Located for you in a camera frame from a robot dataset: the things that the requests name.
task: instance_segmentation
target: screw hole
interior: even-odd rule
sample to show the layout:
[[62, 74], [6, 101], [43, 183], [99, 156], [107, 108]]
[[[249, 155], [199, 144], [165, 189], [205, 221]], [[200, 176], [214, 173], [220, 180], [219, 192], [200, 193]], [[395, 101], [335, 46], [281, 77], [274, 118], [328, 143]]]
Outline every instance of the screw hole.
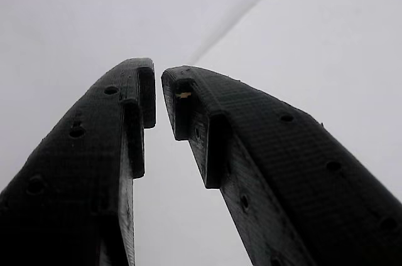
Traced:
[[379, 226], [382, 230], [394, 230], [398, 224], [393, 218], [385, 218]]
[[74, 139], [77, 139], [85, 134], [85, 129], [82, 128], [81, 126], [74, 127], [70, 131], [70, 136]]
[[196, 127], [195, 128], [195, 137], [197, 138], [197, 139], [200, 139], [200, 137], [201, 137], [201, 135], [200, 135], [200, 130]]
[[115, 93], [117, 93], [119, 91], [119, 89], [115, 86], [108, 86], [105, 88], [105, 93], [107, 95], [114, 95]]
[[284, 114], [281, 116], [282, 122], [291, 122], [293, 120], [293, 116], [291, 114]]
[[341, 164], [337, 161], [327, 162], [327, 170], [328, 171], [332, 171], [332, 172], [339, 171], [341, 169], [341, 167], [342, 167]]
[[36, 196], [36, 195], [42, 194], [44, 192], [44, 190], [45, 190], [45, 185], [43, 184], [43, 181], [40, 178], [33, 178], [33, 179], [31, 179], [31, 181], [26, 189], [26, 192], [29, 195]]
[[246, 195], [242, 195], [240, 197], [241, 207], [243, 211], [247, 211], [249, 208], [249, 200], [247, 199]]
[[280, 262], [277, 258], [273, 258], [273, 259], [271, 260], [271, 265], [272, 265], [272, 266], [281, 266], [282, 264], [281, 264], [281, 262]]

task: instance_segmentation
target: black plastic part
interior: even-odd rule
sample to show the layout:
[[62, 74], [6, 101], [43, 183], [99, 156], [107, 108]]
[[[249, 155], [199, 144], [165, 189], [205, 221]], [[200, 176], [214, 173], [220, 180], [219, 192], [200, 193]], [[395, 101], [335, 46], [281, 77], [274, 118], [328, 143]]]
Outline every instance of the black plastic part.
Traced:
[[310, 115], [203, 68], [161, 79], [175, 138], [253, 265], [402, 265], [401, 203]]
[[100, 78], [0, 194], [0, 264], [134, 265], [133, 178], [155, 126], [147, 58]]

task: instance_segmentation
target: carbon fiber arm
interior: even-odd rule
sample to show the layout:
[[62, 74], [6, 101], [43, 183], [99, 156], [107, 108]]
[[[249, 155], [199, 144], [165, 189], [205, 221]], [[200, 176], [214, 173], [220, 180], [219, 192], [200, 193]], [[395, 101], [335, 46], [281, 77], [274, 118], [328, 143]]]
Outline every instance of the carbon fiber arm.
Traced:
[[162, 75], [175, 139], [253, 265], [402, 265], [402, 206], [310, 115], [202, 68]]
[[150, 59], [100, 78], [0, 194], [1, 265], [133, 266], [133, 178], [154, 125]]

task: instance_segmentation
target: textured surface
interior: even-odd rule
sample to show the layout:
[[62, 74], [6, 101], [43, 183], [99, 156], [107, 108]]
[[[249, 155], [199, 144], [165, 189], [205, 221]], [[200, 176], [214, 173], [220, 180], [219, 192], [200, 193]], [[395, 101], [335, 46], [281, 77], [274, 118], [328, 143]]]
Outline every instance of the textured surface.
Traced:
[[154, 125], [150, 59], [100, 78], [0, 194], [2, 265], [133, 266], [133, 178]]
[[201, 68], [162, 84], [176, 139], [220, 188], [254, 265], [401, 265], [400, 202], [311, 116]]

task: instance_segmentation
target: mounting hole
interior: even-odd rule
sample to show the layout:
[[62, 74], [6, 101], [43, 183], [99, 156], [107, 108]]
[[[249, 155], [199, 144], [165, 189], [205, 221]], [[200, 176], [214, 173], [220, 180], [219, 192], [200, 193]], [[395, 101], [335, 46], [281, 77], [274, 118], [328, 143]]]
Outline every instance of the mounting hole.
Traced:
[[36, 196], [36, 195], [42, 194], [44, 192], [44, 190], [45, 190], [45, 185], [44, 185], [43, 181], [40, 178], [34, 178], [34, 179], [31, 179], [31, 181], [26, 189], [26, 192], [29, 195]]
[[243, 211], [247, 211], [249, 208], [249, 200], [247, 199], [247, 196], [242, 195], [240, 197], [240, 202], [241, 202], [241, 207], [242, 207]]
[[281, 264], [281, 262], [280, 262], [277, 258], [273, 258], [273, 259], [271, 260], [271, 265], [272, 265], [272, 266], [281, 266], [282, 264]]
[[200, 138], [201, 138], [200, 129], [198, 129], [198, 127], [196, 127], [196, 128], [194, 129], [194, 131], [195, 131], [195, 137], [196, 137], [197, 139], [200, 139]]
[[70, 136], [73, 139], [78, 139], [79, 137], [82, 137], [85, 134], [85, 129], [82, 128], [81, 126], [78, 127], [74, 127], [73, 129], [71, 129], [70, 131]]
[[281, 116], [282, 122], [291, 122], [293, 120], [293, 116], [291, 114], [284, 114]]
[[327, 162], [327, 170], [331, 172], [336, 172], [341, 169], [342, 165], [337, 161], [329, 161]]
[[107, 95], [114, 95], [115, 93], [117, 93], [119, 91], [119, 89], [115, 86], [108, 86], [105, 88], [105, 93]]
[[383, 219], [379, 225], [382, 230], [394, 230], [397, 226], [395, 219], [390, 217]]

